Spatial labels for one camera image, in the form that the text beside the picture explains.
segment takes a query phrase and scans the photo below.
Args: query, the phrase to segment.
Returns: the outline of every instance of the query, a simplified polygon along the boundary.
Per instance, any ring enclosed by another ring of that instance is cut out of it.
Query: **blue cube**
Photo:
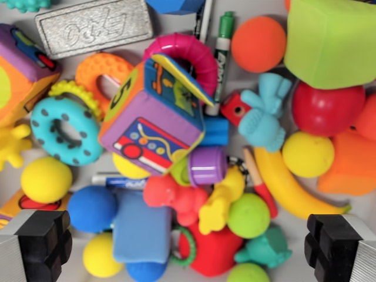
[[[205,0],[146,0],[160,14],[187,15],[196,13]]]

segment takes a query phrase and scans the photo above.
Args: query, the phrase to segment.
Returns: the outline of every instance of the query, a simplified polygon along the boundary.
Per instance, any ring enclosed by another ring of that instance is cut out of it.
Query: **yellow ball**
[[[112,153],[112,161],[119,173],[125,177],[131,179],[142,179],[151,175],[147,170],[131,163],[129,160],[118,154]]]
[[[112,233],[97,235],[86,245],[83,251],[83,265],[91,275],[108,278],[122,271],[124,264],[115,261],[112,247]]]
[[[23,192],[37,203],[53,203],[65,196],[72,185],[70,168],[53,157],[31,162],[22,172]]]
[[[297,132],[285,142],[282,155],[288,169],[297,176],[317,177],[334,161],[334,146],[326,137]]]

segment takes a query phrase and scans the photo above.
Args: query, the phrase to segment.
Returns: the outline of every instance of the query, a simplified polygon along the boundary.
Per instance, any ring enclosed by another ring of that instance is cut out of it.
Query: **yellow rubber figure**
[[[208,235],[212,231],[220,231],[229,219],[229,210],[233,202],[244,192],[244,177],[234,166],[227,170],[226,177],[214,185],[214,192],[199,212],[199,229],[201,234]]]
[[[4,168],[6,161],[15,168],[24,165],[20,152],[31,149],[31,140],[24,139],[30,133],[31,129],[28,125],[0,128],[0,171]]]

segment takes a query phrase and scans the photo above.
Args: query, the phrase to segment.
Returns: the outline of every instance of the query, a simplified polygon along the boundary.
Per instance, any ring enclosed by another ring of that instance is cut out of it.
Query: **green ball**
[[[253,263],[235,266],[227,278],[227,282],[270,282],[265,270]]]
[[[243,194],[231,205],[227,224],[239,237],[245,239],[258,237],[270,224],[269,208],[258,195]]]

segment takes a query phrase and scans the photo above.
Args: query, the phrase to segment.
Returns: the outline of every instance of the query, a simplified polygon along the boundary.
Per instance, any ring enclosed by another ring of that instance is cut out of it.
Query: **green marker cap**
[[[233,12],[226,12],[221,16],[219,26],[219,37],[231,39],[233,37],[233,29],[235,24],[235,17]]]

